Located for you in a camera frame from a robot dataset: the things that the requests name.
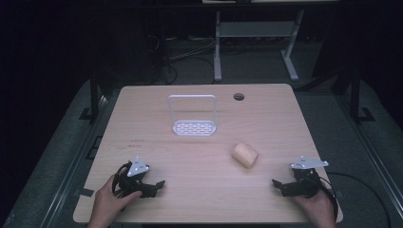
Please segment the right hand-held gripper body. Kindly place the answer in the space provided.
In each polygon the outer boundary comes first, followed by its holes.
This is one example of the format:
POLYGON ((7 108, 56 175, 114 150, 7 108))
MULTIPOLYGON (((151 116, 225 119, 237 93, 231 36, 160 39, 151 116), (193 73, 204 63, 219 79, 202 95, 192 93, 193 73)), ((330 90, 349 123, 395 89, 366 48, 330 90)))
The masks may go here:
POLYGON ((301 156, 291 164, 295 178, 293 186, 294 196, 313 197, 322 186, 317 168, 328 166, 329 163, 321 159, 301 156))

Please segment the bread roll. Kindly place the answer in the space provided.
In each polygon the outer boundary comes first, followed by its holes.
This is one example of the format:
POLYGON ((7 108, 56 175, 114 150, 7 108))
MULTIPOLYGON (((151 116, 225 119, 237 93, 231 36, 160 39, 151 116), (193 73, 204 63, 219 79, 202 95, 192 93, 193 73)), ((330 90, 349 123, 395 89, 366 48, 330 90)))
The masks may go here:
POLYGON ((239 143, 231 153, 232 157, 240 162, 245 168, 252 168, 259 157, 259 153, 246 143, 239 143))

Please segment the white basket with tall handle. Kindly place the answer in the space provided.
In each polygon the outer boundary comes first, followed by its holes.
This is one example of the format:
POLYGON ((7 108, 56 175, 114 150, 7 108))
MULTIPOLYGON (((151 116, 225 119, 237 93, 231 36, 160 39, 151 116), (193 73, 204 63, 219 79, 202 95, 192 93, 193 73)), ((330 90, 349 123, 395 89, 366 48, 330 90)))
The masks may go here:
POLYGON ((217 98, 211 94, 175 94, 167 98, 172 130, 178 136, 212 136, 217 129, 217 98))

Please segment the black metal post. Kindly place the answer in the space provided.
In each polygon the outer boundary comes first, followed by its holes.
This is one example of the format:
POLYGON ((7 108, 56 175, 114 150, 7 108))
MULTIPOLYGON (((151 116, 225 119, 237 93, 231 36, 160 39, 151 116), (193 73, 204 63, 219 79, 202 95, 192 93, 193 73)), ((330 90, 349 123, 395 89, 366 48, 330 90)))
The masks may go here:
POLYGON ((90 76, 90 123, 94 123, 98 116, 98 85, 97 85, 97 73, 93 71, 90 76))

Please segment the person's left hand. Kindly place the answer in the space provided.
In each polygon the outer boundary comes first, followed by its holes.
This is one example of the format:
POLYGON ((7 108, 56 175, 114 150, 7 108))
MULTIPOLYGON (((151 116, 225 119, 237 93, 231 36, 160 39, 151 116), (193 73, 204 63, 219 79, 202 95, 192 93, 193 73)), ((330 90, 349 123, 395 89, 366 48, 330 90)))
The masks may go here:
POLYGON ((137 191, 124 198, 117 198, 112 192, 113 180, 114 176, 111 176, 105 185, 96 192, 86 228, 107 228, 128 204, 143 194, 141 191, 137 191))

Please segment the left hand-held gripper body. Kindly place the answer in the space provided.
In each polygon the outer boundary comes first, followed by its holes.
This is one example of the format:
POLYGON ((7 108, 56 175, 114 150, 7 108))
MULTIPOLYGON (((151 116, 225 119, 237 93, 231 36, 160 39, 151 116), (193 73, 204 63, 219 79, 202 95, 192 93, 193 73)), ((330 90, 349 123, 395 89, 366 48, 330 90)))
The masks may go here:
POLYGON ((148 184, 143 183, 143 178, 148 170, 149 166, 140 157, 136 157, 133 161, 124 164, 117 175, 118 196, 124 198, 133 192, 140 191, 145 198, 150 187, 148 184))

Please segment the person's right hand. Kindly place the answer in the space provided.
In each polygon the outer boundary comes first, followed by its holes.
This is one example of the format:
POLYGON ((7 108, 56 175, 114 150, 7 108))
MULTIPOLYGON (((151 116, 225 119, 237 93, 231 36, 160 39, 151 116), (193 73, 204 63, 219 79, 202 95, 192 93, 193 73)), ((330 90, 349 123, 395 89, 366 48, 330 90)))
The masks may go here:
POLYGON ((292 197, 316 228, 336 228, 334 207, 329 197, 319 190, 313 197, 292 197))

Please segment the grey metal desk frame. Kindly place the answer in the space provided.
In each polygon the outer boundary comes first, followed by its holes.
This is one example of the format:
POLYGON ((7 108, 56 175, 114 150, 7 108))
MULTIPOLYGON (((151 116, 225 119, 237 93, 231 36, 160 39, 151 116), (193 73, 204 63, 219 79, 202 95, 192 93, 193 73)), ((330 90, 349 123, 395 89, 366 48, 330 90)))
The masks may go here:
POLYGON ((286 66, 289 77, 292 81, 297 81, 298 76, 291 54, 297 39, 304 10, 297 12, 294 21, 278 22, 225 22, 221 20, 221 13, 216 12, 215 28, 215 51, 214 60, 214 80, 219 82, 222 79, 221 74, 221 40, 223 38, 289 38, 289 44, 283 49, 281 57, 286 66))

